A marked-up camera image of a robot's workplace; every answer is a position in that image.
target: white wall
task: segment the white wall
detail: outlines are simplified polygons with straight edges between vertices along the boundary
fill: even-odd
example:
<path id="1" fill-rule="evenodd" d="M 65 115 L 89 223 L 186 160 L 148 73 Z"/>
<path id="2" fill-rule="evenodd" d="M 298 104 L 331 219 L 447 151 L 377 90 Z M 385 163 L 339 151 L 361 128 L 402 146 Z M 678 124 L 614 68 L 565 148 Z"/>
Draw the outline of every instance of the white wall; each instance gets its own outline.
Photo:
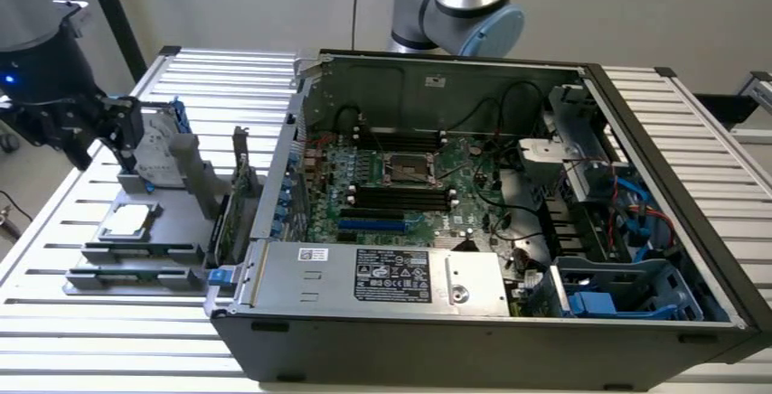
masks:
<path id="1" fill-rule="evenodd" d="M 731 91 L 748 70 L 772 70 L 768 0 L 513 0 L 526 29 L 510 57 L 670 66 L 693 88 Z M 351 0 L 123 0 L 147 60 L 163 44 L 291 50 L 346 47 Z M 389 39 L 393 0 L 359 1 L 358 43 Z M 105 89 L 131 78 L 96 19 L 81 46 Z"/>

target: blue latch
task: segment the blue latch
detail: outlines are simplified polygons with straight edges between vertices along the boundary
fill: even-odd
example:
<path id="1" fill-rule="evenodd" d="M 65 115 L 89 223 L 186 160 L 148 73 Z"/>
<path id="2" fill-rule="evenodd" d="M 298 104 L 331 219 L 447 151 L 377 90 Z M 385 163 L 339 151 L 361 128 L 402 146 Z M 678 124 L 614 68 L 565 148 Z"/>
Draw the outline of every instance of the blue latch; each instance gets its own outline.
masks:
<path id="1" fill-rule="evenodd" d="M 208 272 L 207 283 L 211 286 L 230 286 L 232 284 L 232 271 L 230 269 L 212 269 Z"/>
<path id="2" fill-rule="evenodd" d="M 612 295 L 600 292 L 577 292 L 568 297 L 568 303 L 576 317 L 598 319 L 669 320 L 678 310 L 676 305 L 665 305 L 653 311 L 617 311 Z"/>

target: warning label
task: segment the warning label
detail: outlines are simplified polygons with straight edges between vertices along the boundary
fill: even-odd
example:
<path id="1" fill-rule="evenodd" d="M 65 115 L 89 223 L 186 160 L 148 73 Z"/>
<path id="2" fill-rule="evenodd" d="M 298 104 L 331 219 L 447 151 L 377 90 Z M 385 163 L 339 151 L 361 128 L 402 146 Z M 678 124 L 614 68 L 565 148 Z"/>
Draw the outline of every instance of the warning label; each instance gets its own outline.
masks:
<path id="1" fill-rule="evenodd" d="M 354 297 L 359 301 L 430 304 L 429 253 L 358 249 Z"/>

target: motherboard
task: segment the motherboard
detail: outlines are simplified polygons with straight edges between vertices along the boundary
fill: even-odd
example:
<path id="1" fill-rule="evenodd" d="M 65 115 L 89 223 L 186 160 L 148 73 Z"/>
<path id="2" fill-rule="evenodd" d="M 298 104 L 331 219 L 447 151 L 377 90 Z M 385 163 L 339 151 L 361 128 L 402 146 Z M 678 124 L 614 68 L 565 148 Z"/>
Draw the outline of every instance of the motherboard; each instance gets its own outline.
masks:
<path id="1" fill-rule="evenodd" d="M 304 154 L 307 241 L 509 253 L 490 233 L 503 209 L 491 147 L 471 136 L 319 134 Z"/>

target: metal rail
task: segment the metal rail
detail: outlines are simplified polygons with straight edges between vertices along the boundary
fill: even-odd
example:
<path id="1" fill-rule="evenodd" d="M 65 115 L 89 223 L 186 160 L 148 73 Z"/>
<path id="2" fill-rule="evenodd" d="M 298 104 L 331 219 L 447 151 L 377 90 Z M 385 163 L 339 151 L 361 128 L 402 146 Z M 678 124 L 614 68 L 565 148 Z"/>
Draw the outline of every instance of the metal rail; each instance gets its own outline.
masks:
<path id="1" fill-rule="evenodd" d="M 759 184 L 764 176 L 749 171 L 755 167 L 729 149 L 724 133 L 697 112 L 700 106 L 676 82 L 649 69 L 606 69 L 772 301 L 767 265 L 772 227 L 765 225 L 772 221 L 772 204 Z M 291 81 L 290 54 L 183 49 L 176 56 L 156 59 L 134 94 L 159 101 L 180 96 L 202 141 L 202 156 L 222 174 L 230 174 L 234 166 L 232 128 L 250 127 L 251 164 L 264 173 Z M 100 147 L 93 150 L 92 167 L 69 174 L 0 264 L 0 392 L 390 391 L 248 380 L 204 316 L 202 297 L 64 295 L 64 272 L 79 262 L 80 244 L 93 237 L 119 192 L 115 159 Z M 650 392 L 761 394 L 771 390 L 772 350 L 767 350 L 740 364 L 694 367 Z"/>

